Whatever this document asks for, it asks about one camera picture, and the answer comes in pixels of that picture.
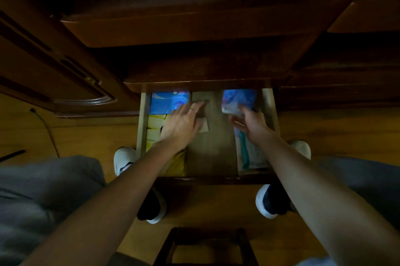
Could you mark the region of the person's right hand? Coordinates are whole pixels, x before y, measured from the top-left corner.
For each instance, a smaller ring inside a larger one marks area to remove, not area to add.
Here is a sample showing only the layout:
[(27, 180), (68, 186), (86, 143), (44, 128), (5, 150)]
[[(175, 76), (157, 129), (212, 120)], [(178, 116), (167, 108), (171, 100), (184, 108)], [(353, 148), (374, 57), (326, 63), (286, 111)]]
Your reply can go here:
[(240, 109), (244, 114), (244, 116), (240, 118), (245, 121), (247, 125), (247, 132), (243, 133), (250, 142), (265, 150), (268, 145), (280, 140), (280, 136), (267, 126), (262, 112), (255, 112), (243, 105), (240, 105)]

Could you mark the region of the blue plastic packet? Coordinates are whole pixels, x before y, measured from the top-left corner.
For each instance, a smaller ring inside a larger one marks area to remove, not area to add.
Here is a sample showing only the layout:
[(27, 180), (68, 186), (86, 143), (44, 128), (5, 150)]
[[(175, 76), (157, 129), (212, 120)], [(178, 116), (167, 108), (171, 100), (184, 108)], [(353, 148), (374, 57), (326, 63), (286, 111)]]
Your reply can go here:
[(240, 105), (252, 109), (256, 98), (257, 90), (255, 89), (224, 90), (221, 104), (222, 113), (243, 117)]

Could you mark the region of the person's left forearm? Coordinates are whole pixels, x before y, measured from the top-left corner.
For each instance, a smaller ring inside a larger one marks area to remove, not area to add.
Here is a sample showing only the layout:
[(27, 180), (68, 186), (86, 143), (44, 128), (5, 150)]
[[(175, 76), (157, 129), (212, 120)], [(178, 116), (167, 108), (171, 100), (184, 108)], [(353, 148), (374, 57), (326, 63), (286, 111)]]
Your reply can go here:
[(106, 266), (162, 168), (187, 144), (162, 140), (72, 213), (20, 266)]

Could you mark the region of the blue printed flat packet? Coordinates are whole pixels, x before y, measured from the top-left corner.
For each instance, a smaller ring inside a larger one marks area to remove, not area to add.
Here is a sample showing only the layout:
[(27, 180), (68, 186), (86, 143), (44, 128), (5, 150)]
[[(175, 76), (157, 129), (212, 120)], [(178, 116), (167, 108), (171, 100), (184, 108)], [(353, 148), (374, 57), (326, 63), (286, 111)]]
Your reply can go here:
[(153, 92), (150, 103), (150, 115), (170, 114), (190, 100), (189, 91)]

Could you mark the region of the white and teal packet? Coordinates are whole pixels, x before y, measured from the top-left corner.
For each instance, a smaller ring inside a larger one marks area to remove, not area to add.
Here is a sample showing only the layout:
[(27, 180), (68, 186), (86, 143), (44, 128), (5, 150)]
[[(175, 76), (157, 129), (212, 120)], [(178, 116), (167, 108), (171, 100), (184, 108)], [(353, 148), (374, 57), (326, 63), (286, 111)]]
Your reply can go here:
[(247, 136), (234, 127), (238, 174), (256, 174), (265, 172), (269, 163), (264, 153)]

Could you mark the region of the open wooden drawer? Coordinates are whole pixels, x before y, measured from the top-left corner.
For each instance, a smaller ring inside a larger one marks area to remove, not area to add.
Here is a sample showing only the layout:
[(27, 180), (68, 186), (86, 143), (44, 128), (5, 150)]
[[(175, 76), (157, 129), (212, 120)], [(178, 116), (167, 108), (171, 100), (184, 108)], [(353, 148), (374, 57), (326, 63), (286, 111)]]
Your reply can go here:
[[(151, 93), (141, 93), (137, 132), (137, 156), (146, 152), (147, 124), (150, 113)], [(186, 150), (186, 175), (183, 177), (158, 177), (161, 186), (268, 184), (277, 180), (270, 167), (238, 173), (238, 161), (233, 126), (221, 111), (223, 91), (192, 92), (193, 100), (205, 100), (205, 117), (209, 132), (198, 134)], [(280, 133), (274, 92), (272, 88), (258, 91), (258, 108), (264, 113), (268, 127)]]

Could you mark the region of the yellow flat packet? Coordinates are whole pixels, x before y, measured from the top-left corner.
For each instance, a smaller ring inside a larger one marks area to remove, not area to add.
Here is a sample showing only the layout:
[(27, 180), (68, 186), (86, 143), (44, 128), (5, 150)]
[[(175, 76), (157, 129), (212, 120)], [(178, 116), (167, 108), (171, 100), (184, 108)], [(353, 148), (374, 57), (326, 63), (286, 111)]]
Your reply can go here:
[[(146, 152), (160, 140), (165, 120), (169, 114), (149, 115), (147, 120)], [(184, 177), (186, 175), (186, 150), (180, 150), (159, 173), (159, 177)]]

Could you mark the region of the person's left white shoe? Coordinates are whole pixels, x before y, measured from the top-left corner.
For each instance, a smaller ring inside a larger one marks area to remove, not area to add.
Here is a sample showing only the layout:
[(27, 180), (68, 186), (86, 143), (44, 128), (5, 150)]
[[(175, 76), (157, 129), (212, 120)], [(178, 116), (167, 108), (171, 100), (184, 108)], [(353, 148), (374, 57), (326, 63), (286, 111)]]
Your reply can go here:
[[(119, 176), (137, 160), (136, 150), (130, 147), (120, 147), (114, 154), (114, 172)], [(168, 210), (166, 200), (162, 194), (152, 187), (144, 199), (137, 218), (150, 224), (159, 223)]]

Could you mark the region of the person's white shoe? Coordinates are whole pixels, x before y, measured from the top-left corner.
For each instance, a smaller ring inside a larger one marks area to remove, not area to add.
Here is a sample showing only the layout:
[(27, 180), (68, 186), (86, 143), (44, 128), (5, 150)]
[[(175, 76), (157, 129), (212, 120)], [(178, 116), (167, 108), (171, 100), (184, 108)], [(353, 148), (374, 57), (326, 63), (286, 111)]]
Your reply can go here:
[[(119, 176), (137, 160), (136, 150), (130, 147), (120, 147), (114, 154), (114, 172)], [(159, 223), (168, 210), (166, 200), (162, 194), (152, 187), (144, 199), (137, 218), (150, 224)]]
[(263, 185), (257, 192), (255, 202), (258, 211), (269, 219), (297, 212), (279, 180)]

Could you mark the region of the person's right white shoe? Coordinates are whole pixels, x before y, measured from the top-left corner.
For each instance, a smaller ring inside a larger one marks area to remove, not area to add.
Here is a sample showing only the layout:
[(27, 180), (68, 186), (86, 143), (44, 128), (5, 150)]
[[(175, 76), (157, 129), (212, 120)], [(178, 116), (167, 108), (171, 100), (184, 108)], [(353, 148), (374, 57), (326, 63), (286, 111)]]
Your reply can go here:
[(255, 202), (258, 211), (269, 219), (297, 212), (279, 180), (263, 185), (257, 192)]

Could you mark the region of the dark wooden cabinet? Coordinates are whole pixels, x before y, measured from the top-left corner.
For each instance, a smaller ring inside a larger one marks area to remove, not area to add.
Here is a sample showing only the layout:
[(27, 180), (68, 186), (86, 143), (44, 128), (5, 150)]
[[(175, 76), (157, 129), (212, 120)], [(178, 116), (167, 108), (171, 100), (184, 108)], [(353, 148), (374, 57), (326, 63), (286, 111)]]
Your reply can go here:
[(279, 111), (400, 107), (400, 0), (0, 0), (130, 96), (272, 88)]

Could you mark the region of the person's grey trouser leg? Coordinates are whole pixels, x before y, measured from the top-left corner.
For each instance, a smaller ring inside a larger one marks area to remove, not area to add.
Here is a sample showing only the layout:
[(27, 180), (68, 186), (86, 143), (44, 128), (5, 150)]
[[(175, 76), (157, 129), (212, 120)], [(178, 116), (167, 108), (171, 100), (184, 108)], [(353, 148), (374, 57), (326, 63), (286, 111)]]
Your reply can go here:
[(339, 156), (323, 157), (317, 163), (400, 231), (400, 166)]
[(106, 185), (100, 162), (72, 156), (0, 167), (0, 266), (18, 266)]

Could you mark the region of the wooden cabinet door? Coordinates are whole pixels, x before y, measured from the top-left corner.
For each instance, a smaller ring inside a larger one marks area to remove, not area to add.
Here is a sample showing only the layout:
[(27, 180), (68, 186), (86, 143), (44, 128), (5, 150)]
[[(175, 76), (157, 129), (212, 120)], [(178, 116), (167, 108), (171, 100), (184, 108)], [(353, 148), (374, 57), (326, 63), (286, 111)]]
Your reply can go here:
[(117, 80), (103, 82), (0, 11), (0, 93), (59, 118), (134, 117), (140, 99)]

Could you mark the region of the person's left grey trouser leg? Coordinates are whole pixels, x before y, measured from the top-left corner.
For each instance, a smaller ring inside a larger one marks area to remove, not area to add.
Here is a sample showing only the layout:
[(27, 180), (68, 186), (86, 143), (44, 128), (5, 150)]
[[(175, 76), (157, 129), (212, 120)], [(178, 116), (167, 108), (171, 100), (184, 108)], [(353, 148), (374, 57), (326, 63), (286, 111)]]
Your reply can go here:
[(0, 167), (0, 266), (18, 266), (106, 185), (100, 162), (72, 156)]

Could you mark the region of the black stick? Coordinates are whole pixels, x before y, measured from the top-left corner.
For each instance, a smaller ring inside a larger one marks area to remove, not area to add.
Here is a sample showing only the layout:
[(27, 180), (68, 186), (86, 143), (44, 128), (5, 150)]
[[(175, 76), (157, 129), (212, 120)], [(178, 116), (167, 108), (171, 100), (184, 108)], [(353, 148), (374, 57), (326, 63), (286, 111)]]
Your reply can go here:
[(22, 155), (24, 153), (26, 153), (26, 150), (22, 149), (22, 150), (18, 150), (16, 152), (12, 152), (12, 153), (10, 153), (8, 155), (2, 156), (2, 157), (0, 157), (0, 163), (5, 162), (5, 161), (7, 161), (7, 160), (9, 160), (11, 158), (14, 158), (16, 156)]

